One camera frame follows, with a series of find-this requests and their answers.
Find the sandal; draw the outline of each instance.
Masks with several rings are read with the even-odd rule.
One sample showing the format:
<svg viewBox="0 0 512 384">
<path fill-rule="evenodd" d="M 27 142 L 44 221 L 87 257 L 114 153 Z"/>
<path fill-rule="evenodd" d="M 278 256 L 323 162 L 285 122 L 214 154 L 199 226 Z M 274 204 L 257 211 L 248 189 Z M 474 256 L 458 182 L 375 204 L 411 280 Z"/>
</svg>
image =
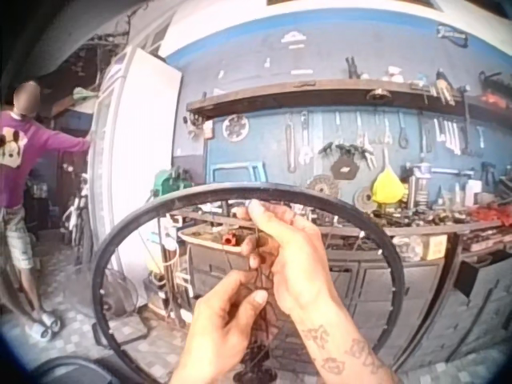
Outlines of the sandal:
<svg viewBox="0 0 512 384">
<path fill-rule="evenodd" d="M 41 320 L 55 334 L 61 330 L 61 321 L 58 318 L 56 318 L 52 313 L 44 312 L 41 315 Z"/>
<path fill-rule="evenodd" d="M 25 326 L 25 331 L 30 336 L 32 336 L 33 338 L 35 338 L 36 340 L 38 340 L 40 342 L 48 342 L 49 340 L 51 340 L 51 336 L 52 336 L 51 330 L 42 326 L 38 322 L 34 322 L 32 324 L 27 324 Z"/>
</svg>

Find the tattoo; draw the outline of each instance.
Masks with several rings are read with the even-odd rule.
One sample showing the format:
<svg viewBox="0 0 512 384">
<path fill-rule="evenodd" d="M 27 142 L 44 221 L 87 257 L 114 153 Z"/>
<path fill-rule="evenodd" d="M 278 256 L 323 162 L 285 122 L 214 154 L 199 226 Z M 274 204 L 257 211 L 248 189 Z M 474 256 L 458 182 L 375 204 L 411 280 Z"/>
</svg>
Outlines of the tattoo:
<svg viewBox="0 0 512 384">
<path fill-rule="evenodd" d="M 327 332 L 324 326 L 320 326 L 319 328 L 311 328 L 308 330 L 304 330 L 304 339 L 307 342 L 314 342 L 314 344 L 324 350 L 326 348 L 326 344 L 328 343 L 329 332 Z"/>
<path fill-rule="evenodd" d="M 340 362 L 336 358 L 324 358 L 322 368 L 330 374 L 341 375 L 345 370 L 345 362 Z"/>
<path fill-rule="evenodd" d="M 377 374 L 382 368 L 386 366 L 375 356 L 370 346 L 365 340 L 355 338 L 352 340 L 352 345 L 349 350 L 345 351 L 352 358 L 362 360 L 362 366 L 370 368 L 372 374 Z"/>
</svg>

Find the pliers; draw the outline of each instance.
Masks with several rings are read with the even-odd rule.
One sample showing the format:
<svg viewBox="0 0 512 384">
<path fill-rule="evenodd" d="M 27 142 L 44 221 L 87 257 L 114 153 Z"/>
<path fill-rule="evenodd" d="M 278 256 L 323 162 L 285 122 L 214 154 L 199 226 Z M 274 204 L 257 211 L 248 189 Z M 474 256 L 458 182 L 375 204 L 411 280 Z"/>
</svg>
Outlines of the pliers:
<svg viewBox="0 0 512 384">
<path fill-rule="evenodd" d="M 377 161 L 375 160 L 374 148 L 370 145 L 367 132 L 364 134 L 363 148 L 365 149 L 365 160 L 366 164 L 368 164 L 368 168 L 371 170 L 375 169 L 377 167 Z"/>
</svg>

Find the person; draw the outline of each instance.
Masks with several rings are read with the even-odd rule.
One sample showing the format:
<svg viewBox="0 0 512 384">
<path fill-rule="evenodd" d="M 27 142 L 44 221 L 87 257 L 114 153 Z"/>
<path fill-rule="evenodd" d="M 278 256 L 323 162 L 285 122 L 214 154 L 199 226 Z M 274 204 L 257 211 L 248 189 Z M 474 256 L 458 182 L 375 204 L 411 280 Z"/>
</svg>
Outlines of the person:
<svg viewBox="0 0 512 384">
<path fill-rule="evenodd" d="M 242 244 L 252 271 L 232 270 L 198 300 L 170 384 L 216 382 L 242 360 L 254 320 L 269 299 L 265 290 L 239 297 L 259 267 L 271 270 L 275 300 L 327 384 L 400 382 L 361 336 L 336 293 L 319 229 L 290 208 L 255 200 L 237 216 L 264 233 Z"/>
<path fill-rule="evenodd" d="M 14 92 L 14 108 L 0 115 L 0 300 L 24 321 L 28 334 L 48 341 L 60 330 L 61 322 L 41 304 L 24 223 L 23 191 L 28 173 L 46 151 L 87 151 L 90 141 L 48 130 L 36 122 L 39 103 L 39 85 L 25 82 Z M 33 313 L 23 306 L 14 289 L 8 271 L 11 261 Z"/>
</svg>

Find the bicycle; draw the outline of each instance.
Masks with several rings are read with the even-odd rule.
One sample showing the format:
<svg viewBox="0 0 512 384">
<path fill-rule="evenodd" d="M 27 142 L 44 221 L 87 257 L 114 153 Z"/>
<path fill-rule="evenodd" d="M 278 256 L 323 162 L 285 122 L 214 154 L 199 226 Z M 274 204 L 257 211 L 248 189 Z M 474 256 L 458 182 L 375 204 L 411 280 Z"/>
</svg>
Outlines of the bicycle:
<svg viewBox="0 0 512 384">
<path fill-rule="evenodd" d="M 80 186 L 70 203 L 69 209 L 61 219 L 61 232 L 64 243 L 71 245 L 75 251 L 75 266 L 90 264 L 94 251 L 93 234 L 89 216 L 89 183 L 87 174 L 78 174 L 68 164 L 62 166 L 73 178 L 80 177 Z"/>
</svg>

